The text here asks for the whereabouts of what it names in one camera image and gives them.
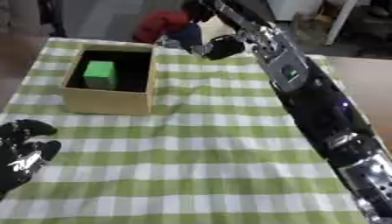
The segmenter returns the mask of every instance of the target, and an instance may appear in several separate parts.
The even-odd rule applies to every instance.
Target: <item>cardboard box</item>
[[[84,43],[80,49],[60,86],[69,111],[123,116],[146,116],[151,112],[156,75],[152,45]],[[90,60],[115,62],[115,90],[88,89],[83,73]]]

